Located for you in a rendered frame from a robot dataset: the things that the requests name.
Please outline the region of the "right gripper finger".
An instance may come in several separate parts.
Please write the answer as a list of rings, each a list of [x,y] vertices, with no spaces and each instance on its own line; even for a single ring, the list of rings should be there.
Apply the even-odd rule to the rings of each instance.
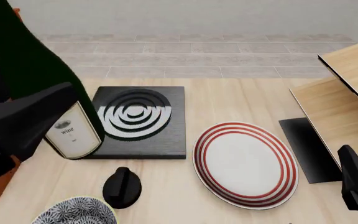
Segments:
[[[342,189],[358,190],[358,155],[350,145],[343,145],[338,155],[342,169]]]

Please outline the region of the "dark green wine bottle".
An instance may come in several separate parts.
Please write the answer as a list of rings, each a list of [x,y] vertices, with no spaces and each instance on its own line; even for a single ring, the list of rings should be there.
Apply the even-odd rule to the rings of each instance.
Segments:
[[[71,160],[84,158],[100,147],[104,128],[82,82],[26,28],[7,0],[0,0],[0,67],[13,100],[71,83],[78,99],[45,139],[63,158]]]

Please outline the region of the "pale wooden cabinet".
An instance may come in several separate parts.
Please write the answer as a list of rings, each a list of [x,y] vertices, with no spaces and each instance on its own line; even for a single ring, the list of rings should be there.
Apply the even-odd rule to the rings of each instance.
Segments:
[[[332,75],[290,87],[304,117],[279,122],[310,184],[342,179],[343,145],[358,155],[358,44],[318,59]]]

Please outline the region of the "black white patterned bowl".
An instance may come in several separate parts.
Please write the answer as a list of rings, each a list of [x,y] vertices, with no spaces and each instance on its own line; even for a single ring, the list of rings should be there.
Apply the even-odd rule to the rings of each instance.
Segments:
[[[105,201],[94,197],[72,197],[42,212],[31,224],[119,224]]]

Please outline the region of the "white plate with red rings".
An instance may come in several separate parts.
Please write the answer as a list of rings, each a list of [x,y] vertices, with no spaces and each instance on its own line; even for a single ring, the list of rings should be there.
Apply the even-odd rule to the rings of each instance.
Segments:
[[[296,159],[268,130],[230,121],[210,126],[193,146],[193,165],[204,186],[236,207],[267,210],[295,193]]]

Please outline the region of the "round black stove knob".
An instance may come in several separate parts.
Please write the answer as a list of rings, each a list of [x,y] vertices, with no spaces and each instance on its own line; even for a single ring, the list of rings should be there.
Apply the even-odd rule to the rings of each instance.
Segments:
[[[103,198],[112,208],[128,208],[139,199],[141,181],[128,167],[118,167],[103,186]]]

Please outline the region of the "flat black stove plate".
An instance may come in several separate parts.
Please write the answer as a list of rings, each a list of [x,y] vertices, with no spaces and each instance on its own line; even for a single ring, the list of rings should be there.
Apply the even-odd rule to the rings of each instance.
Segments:
[[[185,159],[185,88],[101,86],[92,103],[105,138],[87,159]]]

